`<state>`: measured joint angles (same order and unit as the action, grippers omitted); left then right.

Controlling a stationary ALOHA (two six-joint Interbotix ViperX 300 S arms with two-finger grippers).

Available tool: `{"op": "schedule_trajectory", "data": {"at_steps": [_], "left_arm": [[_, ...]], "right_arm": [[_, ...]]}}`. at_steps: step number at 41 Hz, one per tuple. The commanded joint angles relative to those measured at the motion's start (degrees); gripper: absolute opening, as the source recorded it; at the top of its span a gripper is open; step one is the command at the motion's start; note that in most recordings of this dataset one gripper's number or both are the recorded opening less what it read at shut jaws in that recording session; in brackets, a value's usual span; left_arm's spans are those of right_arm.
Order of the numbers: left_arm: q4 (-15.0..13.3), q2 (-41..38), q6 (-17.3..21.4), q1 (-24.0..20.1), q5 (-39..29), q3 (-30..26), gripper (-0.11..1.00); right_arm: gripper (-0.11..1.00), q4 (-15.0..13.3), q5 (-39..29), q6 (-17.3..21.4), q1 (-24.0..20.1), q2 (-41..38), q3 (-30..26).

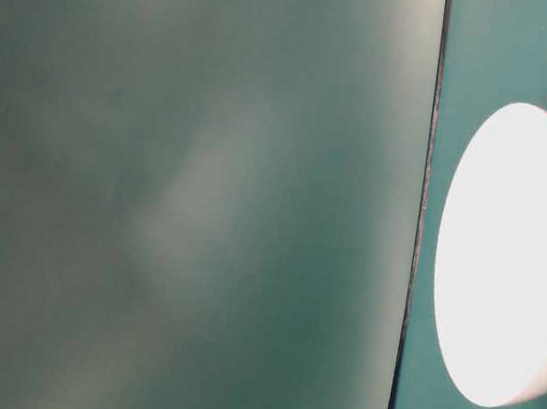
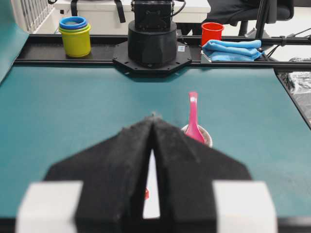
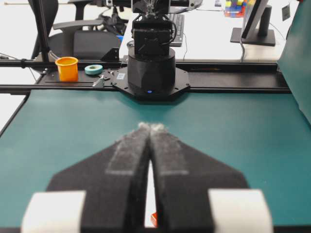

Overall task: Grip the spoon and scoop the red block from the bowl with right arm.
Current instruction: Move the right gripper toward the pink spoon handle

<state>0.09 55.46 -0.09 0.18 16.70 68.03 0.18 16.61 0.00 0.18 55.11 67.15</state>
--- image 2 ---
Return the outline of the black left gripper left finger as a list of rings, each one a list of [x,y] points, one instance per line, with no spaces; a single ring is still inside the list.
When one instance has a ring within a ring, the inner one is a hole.
[[[19,233],[119,233],[142,215],[151,117],[54,163],[31,183],[17,214]]]

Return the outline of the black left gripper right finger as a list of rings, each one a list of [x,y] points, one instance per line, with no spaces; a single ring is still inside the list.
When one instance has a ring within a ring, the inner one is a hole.
[[[269,189],[245,164],[158,118],[152,134],[160,210],[174,232],[277,232]]]

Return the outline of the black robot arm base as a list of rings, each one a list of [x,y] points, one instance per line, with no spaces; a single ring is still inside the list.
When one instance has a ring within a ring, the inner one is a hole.
[[[133,0],[134,20],[127,41],[117,44],[113,62],[134,72],[169,73],[192,62],[190,49],[177,41],[174,1]]]

